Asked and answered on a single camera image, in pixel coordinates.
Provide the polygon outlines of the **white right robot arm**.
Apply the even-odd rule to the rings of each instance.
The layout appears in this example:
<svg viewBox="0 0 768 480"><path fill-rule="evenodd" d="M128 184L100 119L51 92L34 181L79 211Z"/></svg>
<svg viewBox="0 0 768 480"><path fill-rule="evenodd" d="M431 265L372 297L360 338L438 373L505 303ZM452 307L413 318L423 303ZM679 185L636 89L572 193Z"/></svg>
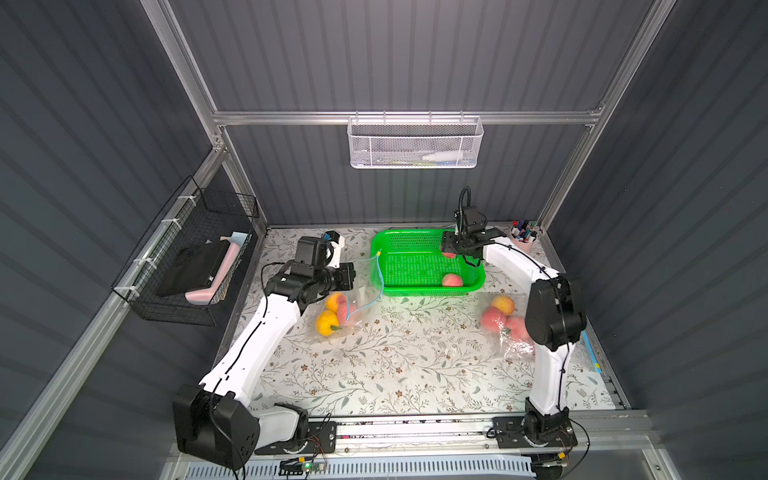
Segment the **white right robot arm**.
<svg viewBox="0 0 768 480"><path fill-rule="evenodd" d="M488 227L476 207L460 203L454 217L454 231L442 237L442 252L484 261L529 289L524 326L534 346L534 377L522 432L529 444L544 447L570 427L567 370L587 326L580 287L523 252L501 230Z"/></svg>

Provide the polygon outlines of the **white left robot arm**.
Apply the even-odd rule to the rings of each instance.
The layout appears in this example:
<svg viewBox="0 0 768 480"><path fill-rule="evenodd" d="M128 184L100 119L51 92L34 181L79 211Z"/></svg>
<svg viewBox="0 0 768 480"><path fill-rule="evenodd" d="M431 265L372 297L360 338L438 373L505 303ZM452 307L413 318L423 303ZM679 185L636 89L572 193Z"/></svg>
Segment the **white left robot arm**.
<svg viewBox="0 0 768 480"><path fill-rule="evenodd" d="M253 453L275 446L290 452L309 440L309 415L277 403L251 412L251 393L283 337L311 305L352 289L356 276L341 253L336 231L298 240L293 259L264 283L257 312L229 351L195 386L183 386L172 402L180 452L238 473Z"/></svg>

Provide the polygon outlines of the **clear zip-top bag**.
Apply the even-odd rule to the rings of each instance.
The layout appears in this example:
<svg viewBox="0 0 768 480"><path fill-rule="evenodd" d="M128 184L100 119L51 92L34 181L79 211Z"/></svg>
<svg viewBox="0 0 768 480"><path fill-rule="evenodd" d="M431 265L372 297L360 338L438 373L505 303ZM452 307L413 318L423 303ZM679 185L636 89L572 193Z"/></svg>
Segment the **clear zip-top bag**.
<svg viewBox="0 0 768 480"><path fill-rule="evenodd" d="M368 321L368 316L372 312L373 306L379 302L383 296L384 279L381 267L381 252L376 251L370 258L353 262L353 264L357 274L357 277L354 280L354 287L351 291L342 293L346 296L347 302L355 302L357 304L359 322L353 327L341 327L340 330L327 337L321 336L315 328L315 331L320 338L326 339L351 336L352 334L357 333ZM325 303L323 304L323 310L319 315L324 310L327 310Z"/></svg>
<svg viewBox="0 0 768 480"><path fill-rule="evenodd" d="M587 358L591 366L597 373L602 374L603 368L598 360L587 331L586 318L575 311L572 301L566 301L561 305L557 298L534 297L534 305L531 313L528 310L522 310L522 300L513 299L515 302L515 312L511 316L519 316L525 319L526 329L531 337L530 343L510 340L505 329L502 333L490 333L480 325L480 318L483 312L491 306L492 300L498 295L492 295L490 303L483 309L479 317L479 326L490 338L492 338L505 359L512 361L534 359L535 346L541 346L550 353L555 353L559 347L573 347L574 344L582 342L586 349Z"/></svg>

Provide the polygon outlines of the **red yellow peach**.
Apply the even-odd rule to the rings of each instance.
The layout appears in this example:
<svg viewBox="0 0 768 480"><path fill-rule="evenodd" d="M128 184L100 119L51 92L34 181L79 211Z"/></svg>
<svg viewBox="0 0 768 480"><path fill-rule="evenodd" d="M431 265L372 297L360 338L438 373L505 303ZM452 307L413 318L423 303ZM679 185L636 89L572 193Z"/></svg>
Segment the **red yellow peach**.
<svg viewBox="0 0 768 480"><path fill-rule="evenodd" d="M506 295L496 296L491 306L501 311L505 316L511 316L515 312L515 302L512 298Z"/></svg>

